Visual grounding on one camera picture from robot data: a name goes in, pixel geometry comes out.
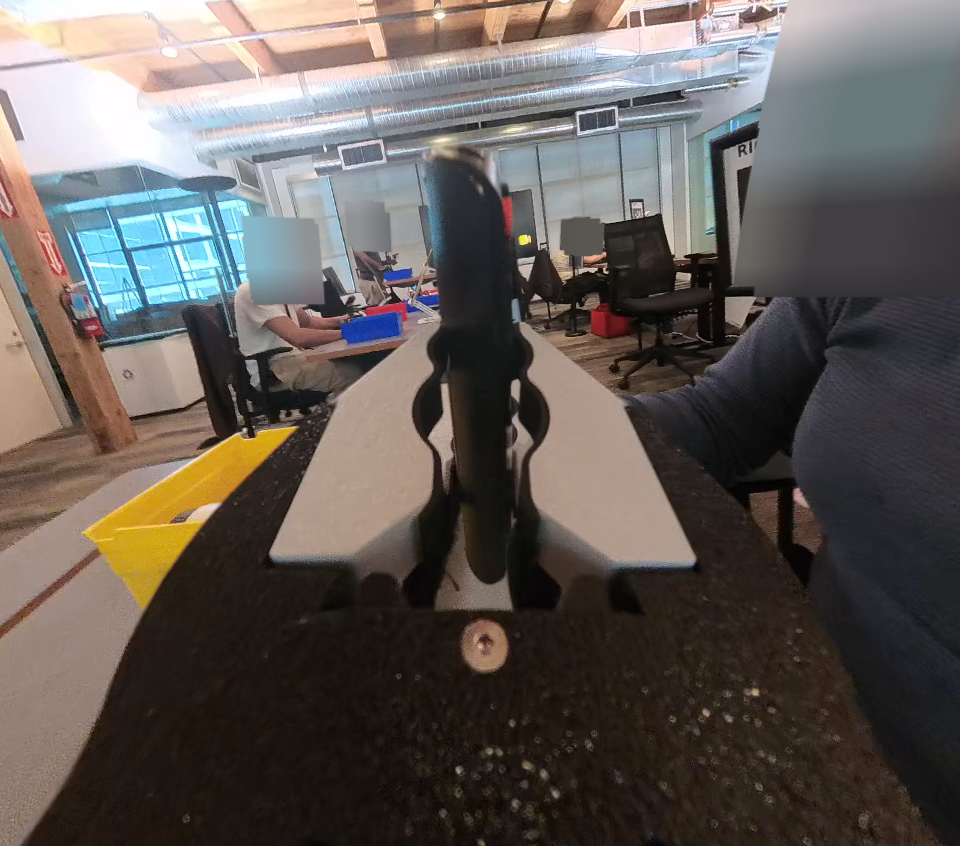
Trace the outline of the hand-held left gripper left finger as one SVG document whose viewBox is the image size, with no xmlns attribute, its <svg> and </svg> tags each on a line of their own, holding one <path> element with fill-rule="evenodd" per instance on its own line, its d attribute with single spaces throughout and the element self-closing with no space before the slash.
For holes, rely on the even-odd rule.
<svg viewBox="0 0 960 846">
<path fill-rule="evenodd" d="M 403 581 L 425 559 L 418 525 L 453 459 L 449 394 L 426 324 L 339 396 L 270 548 L 275 566 Z"/>
</svg>

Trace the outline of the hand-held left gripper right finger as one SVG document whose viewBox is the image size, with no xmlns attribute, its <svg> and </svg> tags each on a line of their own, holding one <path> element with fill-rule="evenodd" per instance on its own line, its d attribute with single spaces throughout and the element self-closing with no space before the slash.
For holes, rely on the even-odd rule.
<svg viewBox="0 0 960 846">
<path fill-rule="evenodd" d="M 694 550 L 624 399 L 522 324 L 547 428 L 529 453 L 537 560 L 559 584 L 627 570 L 690 570 Z"/>
</svg>

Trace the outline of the yellow plastic bin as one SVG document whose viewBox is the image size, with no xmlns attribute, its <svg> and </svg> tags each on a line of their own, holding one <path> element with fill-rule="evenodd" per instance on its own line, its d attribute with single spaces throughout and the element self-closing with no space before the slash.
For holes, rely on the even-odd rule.
<svg viewBox="0 0 960 846">
<path fill-rule="evenodd" d="M 145 609 L 176 559 L 205 523 L 171 524 L 176 514 L 230 495 L 294 433 L 293 426 L 234 435 L 165 476 L 83 531 Z"/>
</svg>

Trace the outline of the black remote control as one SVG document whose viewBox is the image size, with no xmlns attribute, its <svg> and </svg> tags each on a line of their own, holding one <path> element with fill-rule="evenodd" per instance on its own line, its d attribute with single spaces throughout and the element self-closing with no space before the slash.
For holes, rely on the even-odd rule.
<svg viewBox="0 0 960 846">
<path fill-rule="evenodd" d="M 515 488 L 508 427 L 521 369 L 510 239 L 486 156 L 440 147 L 424 165 L 465 556 L 476 578 L 493 585 L 507 573 Z"/>
</svg>

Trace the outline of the person's right forearm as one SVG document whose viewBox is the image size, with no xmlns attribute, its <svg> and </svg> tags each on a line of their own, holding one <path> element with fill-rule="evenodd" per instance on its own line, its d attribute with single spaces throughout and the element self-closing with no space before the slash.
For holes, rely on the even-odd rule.
<svg viewBox="0 0 960 846">
<path fill-rule="evenodd" d="M 692 384 L 626 396 L 727 486 L 789 449 L 846 300 L 777 298 Z"/>
</svg>

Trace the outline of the grey office table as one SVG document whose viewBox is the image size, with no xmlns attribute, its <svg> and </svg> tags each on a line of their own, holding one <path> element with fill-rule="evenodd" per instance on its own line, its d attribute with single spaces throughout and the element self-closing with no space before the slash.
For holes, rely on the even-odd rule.
<svg viewBox="0 0 960 846">
<path fill-rule="evenodd" d="M 426 324 L 418 324 L 415 319 L 408 317 L 404 324 L 403 334 L 399 338 L 384 340 L 377 343 L 364 344 L 360 346 L 349 346 L 341 336 L 336 342 L 321 345 L 312 348 L 304 353 L 307 361 L 333 361 L 340 359 L 353 359 L 358 356 L 371 355 L 380 352 L 390 352 L 400 348 L 405 343 L 419 337 L 425 332 Z"/>
</svg>

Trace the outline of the black mesh office chair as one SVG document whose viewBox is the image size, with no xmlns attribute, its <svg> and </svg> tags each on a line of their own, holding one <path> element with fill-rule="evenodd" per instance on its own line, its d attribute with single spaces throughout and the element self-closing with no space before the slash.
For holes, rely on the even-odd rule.
<svg viewBox="0 0 960 846">
<path fill-rule="evenodd" d="M 661 215 L 606 224 L 604 227 L 607 297 L 610 311 L 630 320 L 637 337 L 637 351 L 613 359 L 608 370 L 621 373 L 617 386 L 627 391 L 630 377 L 654 363 L 680 370 L 693 385 L 695 373 L 683 359 L 710 357 L 699 350 L 677 350 L 665 343 L 666 327 L 690 313 L 710 313 L 714 293 L 709 288 L 678 288 L 674 255 L 670 250 Z"/>
</svg>

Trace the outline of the large framed marker sign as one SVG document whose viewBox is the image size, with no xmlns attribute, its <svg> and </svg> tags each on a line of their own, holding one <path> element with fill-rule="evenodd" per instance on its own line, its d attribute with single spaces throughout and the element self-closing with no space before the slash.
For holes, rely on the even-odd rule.
<svg viewBox="0 0 960 846">
<path fill-rule="evenodd" d="M 716 252 L 711 304 L 711 342 L 715 348 L 726 345 L 728 325 L 740 329 L 746 324 L 755 302 L 754 288 L 735 285 L 734 278 L 759 125 L 751 122 L 709 144 Z"/>
</svg>

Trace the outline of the red fire extinguisher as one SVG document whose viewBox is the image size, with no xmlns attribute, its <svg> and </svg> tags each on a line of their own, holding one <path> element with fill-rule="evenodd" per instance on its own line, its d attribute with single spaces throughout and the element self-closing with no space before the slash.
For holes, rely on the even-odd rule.
<svg viewBox="0 0 960 846">
<path fill-rule="evenodd" d="M 84 282 L 67 283 L 62 287 L 63 309 L 81 337 L 100 341 L 106 335 L 90 289 Z"/>
</svg>

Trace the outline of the wooden post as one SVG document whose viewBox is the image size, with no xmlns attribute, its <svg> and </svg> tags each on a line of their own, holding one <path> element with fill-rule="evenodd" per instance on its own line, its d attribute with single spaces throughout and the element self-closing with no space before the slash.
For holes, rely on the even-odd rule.
<svg viewBox="0 0 960 846">
<path fill-rule="evenodd" d="M 137 432 L 96 339 L 67 313 L 71 280 L 18 143 L 1 115 L 2 233 L 82 424 L 97 451 L 133 445 Z"/>
</svg>

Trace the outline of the silver ventilation duct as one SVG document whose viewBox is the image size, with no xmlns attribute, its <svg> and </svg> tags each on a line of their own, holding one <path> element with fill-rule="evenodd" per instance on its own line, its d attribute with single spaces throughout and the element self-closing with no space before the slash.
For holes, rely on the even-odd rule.
<svg viewBox="0 0 960 846">
<path fill-rule="evenodd" d="M 740 53 L 777 36 L 746 29 L 700 41 L 701 31 L 682 22 L 142 92 L 138 108 L 203 160 L 279 155 L 725 80 Z"/>
</svg>

